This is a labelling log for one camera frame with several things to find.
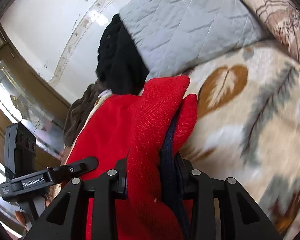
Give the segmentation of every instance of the red knit fabric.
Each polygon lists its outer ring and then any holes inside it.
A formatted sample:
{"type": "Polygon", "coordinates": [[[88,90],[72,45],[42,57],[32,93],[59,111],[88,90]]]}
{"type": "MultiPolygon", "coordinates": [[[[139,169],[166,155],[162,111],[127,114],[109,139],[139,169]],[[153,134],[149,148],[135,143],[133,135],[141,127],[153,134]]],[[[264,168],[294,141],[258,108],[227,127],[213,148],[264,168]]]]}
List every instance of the red knit fabric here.
{"type": "MultiPolygon", "coordinates": [[[[183,99],[189,78],[151,79],[141,97],[108,98],[81,132],[68,163],[96,156],[99,166],[82,175],[98,177],[127,157],[128,199],[116,201],[119,240],[182,240],[173,212],[161,201],[159,152],[171,119],[180,107],[173,137],[174,154],[185,143],[197,119],[197,97],[183,99]]],[[[92,205],[89,205],[86,239],[91,239],[92,205]]]]}

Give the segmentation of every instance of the patterned pillow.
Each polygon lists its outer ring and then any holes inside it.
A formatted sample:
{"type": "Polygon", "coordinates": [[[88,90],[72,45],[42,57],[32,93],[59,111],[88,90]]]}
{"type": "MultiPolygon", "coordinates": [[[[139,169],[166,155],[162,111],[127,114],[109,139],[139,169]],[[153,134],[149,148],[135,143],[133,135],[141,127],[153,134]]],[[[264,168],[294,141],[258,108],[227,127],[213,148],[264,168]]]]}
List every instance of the patterned pillow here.
{"type": "Polygon", "coordinates": [[[300,62],[300,12],[291,0],[242,0],[300,62]]]}

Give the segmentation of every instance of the white wall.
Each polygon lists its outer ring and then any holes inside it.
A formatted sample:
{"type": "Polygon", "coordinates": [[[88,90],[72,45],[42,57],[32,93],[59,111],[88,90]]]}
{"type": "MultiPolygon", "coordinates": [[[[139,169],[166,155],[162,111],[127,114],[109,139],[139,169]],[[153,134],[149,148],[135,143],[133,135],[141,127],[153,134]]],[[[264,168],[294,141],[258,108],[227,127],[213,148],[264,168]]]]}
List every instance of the white wall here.
{"type": "Polygon", "coordinates": [[[94,7],[90,9],[92,16],[86,16],[85,19],[91,19],[92,23],[75,44],[76,47],[67,61],[62,76],[54,87],[58,93],[65,95],[67,100],[74,101],[80,98],[88,84],[95,82],[95,69],[98,64],[97,48],[100,45],[100,38],[112,17],[130,1],[112,0],[95,21],[92,20],[94,7]]]}
{"type": "Polygon", "coordinates": [[[74,28],[95,1],[16,0],[0,23],[29,65],[49,81],[74,28]]]}

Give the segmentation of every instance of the bedspread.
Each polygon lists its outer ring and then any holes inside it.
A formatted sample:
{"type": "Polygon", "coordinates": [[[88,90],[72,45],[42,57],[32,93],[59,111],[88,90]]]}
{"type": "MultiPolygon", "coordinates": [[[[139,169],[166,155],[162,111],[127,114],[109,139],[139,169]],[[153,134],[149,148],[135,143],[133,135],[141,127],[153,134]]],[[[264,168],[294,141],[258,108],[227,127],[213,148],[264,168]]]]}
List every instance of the bedspread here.
{"type": "Polygon", "coordinates": [[[290,240],[300,230],[300,64],[284,50],[258,42],[191,71],[198,120],[180,152],[212,178],[237,178],[290,240]]]}

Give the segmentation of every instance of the navy blue fabric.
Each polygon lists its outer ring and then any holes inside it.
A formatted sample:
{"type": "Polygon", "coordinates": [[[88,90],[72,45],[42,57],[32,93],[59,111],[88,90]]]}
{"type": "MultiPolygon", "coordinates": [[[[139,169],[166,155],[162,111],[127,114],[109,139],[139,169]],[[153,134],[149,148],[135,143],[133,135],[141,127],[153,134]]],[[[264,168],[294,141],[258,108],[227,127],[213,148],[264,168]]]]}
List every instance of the navy blue fabric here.
{"type": "Polygon", "coordinates": [[[175,166],[172,152],[173,134],[176,130],[177,117],[179,111],[173,117],[168,132],[165,136],[162,149],[160,151],[160,180],[162,188],[162,201],[175,214],[181,227],[183,237],[188,240],[190,233],[190,221],[186,209],[183,205],[181,195],[181,175],[178,168],[175,166]]]}

